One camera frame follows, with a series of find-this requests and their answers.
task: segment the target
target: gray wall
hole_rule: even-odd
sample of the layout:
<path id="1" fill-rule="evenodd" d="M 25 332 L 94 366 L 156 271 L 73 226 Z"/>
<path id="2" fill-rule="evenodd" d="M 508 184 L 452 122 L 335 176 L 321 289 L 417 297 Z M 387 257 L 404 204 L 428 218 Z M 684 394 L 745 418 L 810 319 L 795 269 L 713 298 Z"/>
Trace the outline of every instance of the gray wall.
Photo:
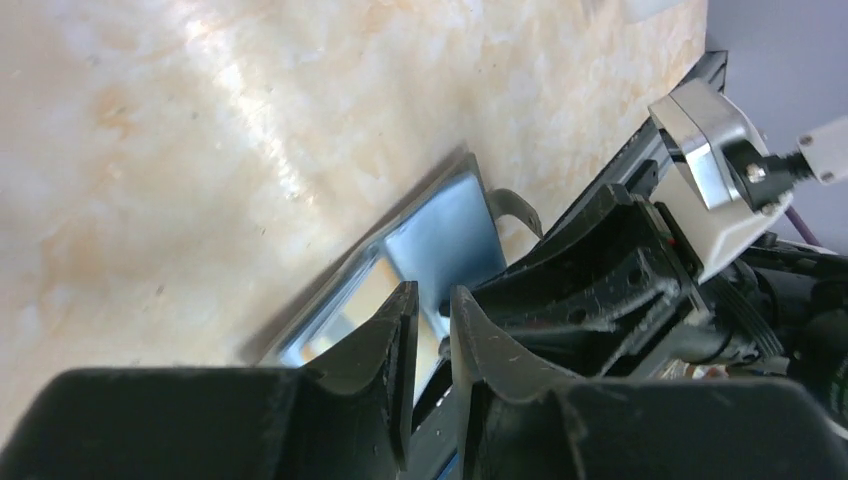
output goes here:
<path id="1" fill-rule="evenodd" d="M 728 50 L 725 94 L 775 153 L 848 115 L 846 0 L 711 0 L 707 48 Z M 848 184 L 801 184 L 793 206 L 825 247 L 848 254 Z M 800 241 L 785 218 L 775 230 Z"/>

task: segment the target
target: cable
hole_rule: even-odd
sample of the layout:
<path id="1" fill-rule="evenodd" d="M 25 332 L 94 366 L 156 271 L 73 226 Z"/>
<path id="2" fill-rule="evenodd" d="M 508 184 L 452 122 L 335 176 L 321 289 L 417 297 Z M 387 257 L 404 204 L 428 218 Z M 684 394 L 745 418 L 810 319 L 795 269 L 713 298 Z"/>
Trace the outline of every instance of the cable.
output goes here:
<path id="1" fill-rule="evenodd" d="M 814 247 L 821 247 L 821 243 L 819 243 L 819 239 L 813 234 L 813 231 L 810 230 L 810 227 L 804 222 L 804 219 L 801 218 L 801 215 L 795 210 L 795 207 L 789 207 L 786 209 L 786 218 L 792 222 L 792 226 L 795 227 L 795 230 L 798 230 L 798 233 L 801 235 L 801 238 L 804 241 L 812 245 Z"/>

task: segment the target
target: white connector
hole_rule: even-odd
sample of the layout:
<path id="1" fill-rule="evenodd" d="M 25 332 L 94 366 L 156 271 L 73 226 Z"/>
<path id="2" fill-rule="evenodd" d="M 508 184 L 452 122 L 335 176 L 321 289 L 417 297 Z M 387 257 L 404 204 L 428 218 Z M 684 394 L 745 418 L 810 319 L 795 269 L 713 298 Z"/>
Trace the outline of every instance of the white connector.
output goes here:
<path id="1" fill-rule="evenodd" d="M 848 116 L 801 135 L 798 148 L 816 179 L 824 184 L 848 177 Z"/>

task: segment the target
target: marble surface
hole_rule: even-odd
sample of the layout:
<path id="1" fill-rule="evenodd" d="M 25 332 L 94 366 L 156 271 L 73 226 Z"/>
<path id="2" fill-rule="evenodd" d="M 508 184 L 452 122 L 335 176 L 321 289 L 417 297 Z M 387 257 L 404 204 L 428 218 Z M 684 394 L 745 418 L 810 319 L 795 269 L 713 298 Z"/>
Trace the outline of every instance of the marble surface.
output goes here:
<path id="1" fill-rule="evenodd" d="M 0 439 L 79 365 L 234 364 L 463 142 L 549 227 L 706 0 L 0 2 Z M 531 236 L 500 225 L 514 258 Z"/>

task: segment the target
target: bolt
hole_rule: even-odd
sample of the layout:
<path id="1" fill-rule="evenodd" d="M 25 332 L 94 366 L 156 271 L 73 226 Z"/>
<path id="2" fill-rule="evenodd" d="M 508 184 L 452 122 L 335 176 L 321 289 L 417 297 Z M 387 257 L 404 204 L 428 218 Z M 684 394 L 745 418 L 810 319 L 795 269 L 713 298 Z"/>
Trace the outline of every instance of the bolt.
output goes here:
<path id="1" fill-rule="evenodd" d="M 745 172 L 748 174 L 748 181 L 751 183 L 760 183 L 766 178 L 765 169 L 756 163 L 748 165 Z"/>

